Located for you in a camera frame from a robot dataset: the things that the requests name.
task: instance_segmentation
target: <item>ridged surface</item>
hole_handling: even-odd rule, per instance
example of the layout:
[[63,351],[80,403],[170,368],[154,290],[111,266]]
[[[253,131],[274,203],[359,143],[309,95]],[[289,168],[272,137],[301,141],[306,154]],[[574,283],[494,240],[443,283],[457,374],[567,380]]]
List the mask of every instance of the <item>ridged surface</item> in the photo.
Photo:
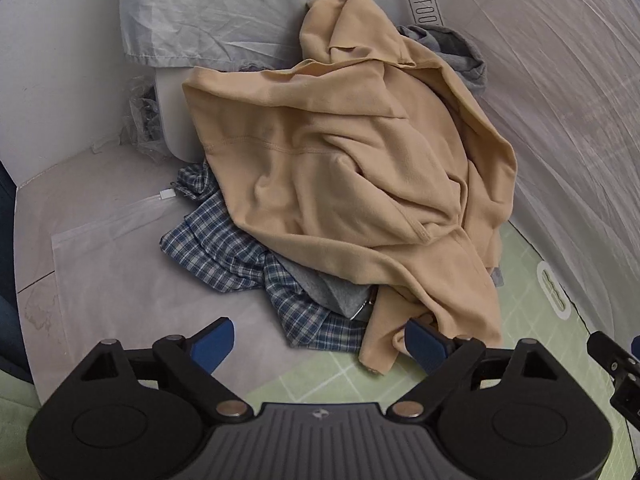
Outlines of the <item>ridged surface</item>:
[[376,404],[267,404],[223,426],[175,479],[469,480],[421,427],[386,420]]

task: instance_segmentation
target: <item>printed logo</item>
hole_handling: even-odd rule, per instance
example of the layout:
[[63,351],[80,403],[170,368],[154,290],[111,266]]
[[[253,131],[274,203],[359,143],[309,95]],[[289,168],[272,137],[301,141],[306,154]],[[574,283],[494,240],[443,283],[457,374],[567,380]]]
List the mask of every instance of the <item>printed logo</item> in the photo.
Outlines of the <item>printed logo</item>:
[[317,410],[313,410],[311,412],[311,415],[313,415],[318,420],[322,420],[323,418],[327,418],[329,416],[329,412],[324,408],[318,408]]
[[442,25],[436,0],[409,0],[416,25]]

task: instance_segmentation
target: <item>pile of clothes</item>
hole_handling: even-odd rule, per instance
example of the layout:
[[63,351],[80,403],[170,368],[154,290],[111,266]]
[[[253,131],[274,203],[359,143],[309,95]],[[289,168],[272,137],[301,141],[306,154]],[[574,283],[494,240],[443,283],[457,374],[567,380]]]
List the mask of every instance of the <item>pile of clothes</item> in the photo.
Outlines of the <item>pile of clothes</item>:
[[359,351],[384,373],[406,321],[500,344],[492,282],[513,149],[470,93],[478,50],[396,29],[372,0],[311,0],[290,70],[195,68],[184,93],[201,203],[162,250],[221,292],[264,288],[293,346]]

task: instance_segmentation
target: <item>green tile floor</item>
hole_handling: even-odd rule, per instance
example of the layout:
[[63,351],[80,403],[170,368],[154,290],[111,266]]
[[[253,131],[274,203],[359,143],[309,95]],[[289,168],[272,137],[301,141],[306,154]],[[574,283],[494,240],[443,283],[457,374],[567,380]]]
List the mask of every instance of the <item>green tile floor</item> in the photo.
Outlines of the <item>green tile floor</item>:
[[[504,286],[498,289],[504,346],[513,348],[523,337],[541,341],[569,370],[605,413],[614,431],[614,445],[601,480],[630,480],[636,471],[626,423],[609,405],[613,386],[609,376],[587,355],[589,333],[572,308],[571,316],[556,316],[538,283],[542,259],[509,223],[501,230],[500,268]],[[245,399],[258,410],[262,402],[377,401],[383,410],[424,378],[408,357],[400,356],[385,376],[362,368],[355,355],[318,352],[311,360],[263,385]]]

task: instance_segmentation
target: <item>blue plaid fabric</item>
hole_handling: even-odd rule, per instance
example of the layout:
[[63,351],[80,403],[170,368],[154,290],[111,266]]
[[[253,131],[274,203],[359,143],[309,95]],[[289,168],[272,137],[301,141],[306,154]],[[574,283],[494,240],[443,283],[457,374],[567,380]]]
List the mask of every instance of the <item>blue plaid fabric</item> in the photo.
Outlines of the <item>blue plaid fabric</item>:
[[162,237],[164,253],[219,292],[264,288],[293,347],[360,349],[366,325],[313,301],[267,247],[233,223],[206,162],[182,168],[172,186],[202,204]]

